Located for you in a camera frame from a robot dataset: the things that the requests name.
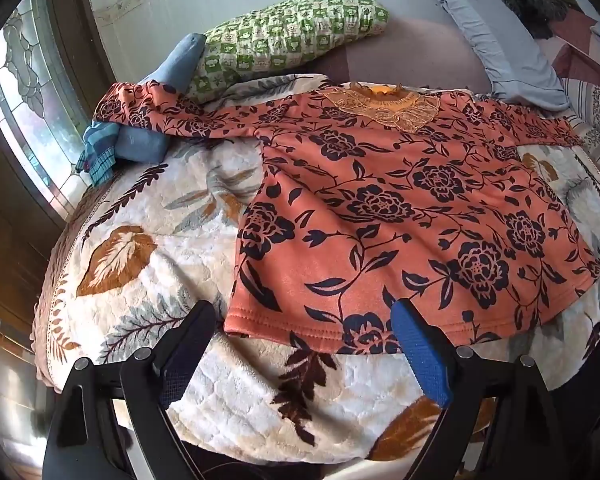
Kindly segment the orange floral print top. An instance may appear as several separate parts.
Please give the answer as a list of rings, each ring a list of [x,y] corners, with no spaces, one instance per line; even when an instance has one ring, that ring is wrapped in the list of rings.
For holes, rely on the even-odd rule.
[[[327,353],[393,353],[406,298],[454,344],[532,330],[600,278],[566,207],[519,158],[568,124],[465,92],[328,87],[204,110],[171,136],[257,140],[224,327]]]

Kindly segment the cream leaf-pattern fleece blanket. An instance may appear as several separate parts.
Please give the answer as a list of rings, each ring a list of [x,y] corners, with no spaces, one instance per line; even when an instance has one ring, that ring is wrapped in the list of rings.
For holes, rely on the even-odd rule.
[[[272,96],[250,82],[205,106],[191,101],[219,110],[354,85],[388,98],[442,92],[299,76],[285,79]],[[525,145],[519,158],[550,186],[600,258],[600,168],[565,115],[535,111],[564,120],[577,144]],[[33,322],[38,378],[61,389],[79,358],[125,360],[206,300],[218,325],[184,396],[168,411],[182,439],[250,463],[390,460],[420,448],[439,409],[426,399],[397,339],[393,353],[344,354],[226,331],[240,219],[263,179],[260,144],[170,137],[164,162],[125,169],[87,192],[59,237]],[[488,359],[528,354],[557,388],[599,341],[600,278],[532,330],[470,345]]]

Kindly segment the teal striped cloth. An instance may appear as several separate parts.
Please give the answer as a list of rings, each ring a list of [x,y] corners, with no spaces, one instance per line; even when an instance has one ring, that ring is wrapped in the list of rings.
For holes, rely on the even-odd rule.
[[[84,149],[76,162],[76,172],[86,172],[93,186],[102,185],[114,177],[114,146],[120,126],[115,122],[91,122],[83,135]]]

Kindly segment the striped beige bedding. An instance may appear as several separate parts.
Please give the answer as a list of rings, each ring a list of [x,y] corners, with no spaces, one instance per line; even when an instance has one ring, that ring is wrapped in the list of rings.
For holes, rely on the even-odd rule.
[[[600,86],[565,78],[562,81],[571,104],[577,130],[590,157],[600,165]]]

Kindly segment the light blue pillow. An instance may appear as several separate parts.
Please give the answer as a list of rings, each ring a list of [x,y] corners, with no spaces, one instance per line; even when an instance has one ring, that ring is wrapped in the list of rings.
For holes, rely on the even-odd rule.
[[[478,56],[499,100],[561,112],[568,96],[554,68],[502,0],[436,0]]]

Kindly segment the blue folded cloth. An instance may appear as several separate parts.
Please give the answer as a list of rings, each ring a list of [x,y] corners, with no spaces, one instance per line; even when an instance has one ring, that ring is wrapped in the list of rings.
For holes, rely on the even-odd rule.
[[[110,96],[110,119],[120,125],[114,156],[130,162],[158,164],[166,156],[170,135],[180,131],[171,120],[185,118],[190,101],[184,96],[204,53],[207,37],[185,35],[166,59],[137,84],[117,84]]]

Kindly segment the frosted glass window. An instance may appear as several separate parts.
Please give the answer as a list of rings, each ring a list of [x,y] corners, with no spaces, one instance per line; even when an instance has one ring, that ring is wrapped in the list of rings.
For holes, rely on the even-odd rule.
[[[0,128],[29,180],[65,220],[91,185],[76,170],[87,125],[47,0],[20,0],[0,29]]]

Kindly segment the pink maroon patchwork bedding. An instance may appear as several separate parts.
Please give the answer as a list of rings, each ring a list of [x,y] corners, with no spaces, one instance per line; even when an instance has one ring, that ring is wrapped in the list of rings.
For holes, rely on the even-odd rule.
[[[560,79],[600,87],[600,38],[592,32],[594,25],[594,18],[570,9],[563,21],[550,22],[553,36],[536,40]]]

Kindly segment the green white patterned pillow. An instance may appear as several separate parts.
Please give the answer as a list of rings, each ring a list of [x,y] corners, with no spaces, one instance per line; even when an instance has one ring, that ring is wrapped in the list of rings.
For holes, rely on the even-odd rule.
[[[238,82],[277,75],[349,42],[378,36],[389,11],[377,0],[284,0],[204,33],[187,94],[199,103]]]

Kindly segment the dark furry item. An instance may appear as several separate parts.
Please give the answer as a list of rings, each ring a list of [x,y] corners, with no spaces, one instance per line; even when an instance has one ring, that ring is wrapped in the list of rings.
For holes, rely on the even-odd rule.
[[[534,39],[550,39],[550,23],[565,21],[569,10],[581,12],[576,0],[503,0]]]

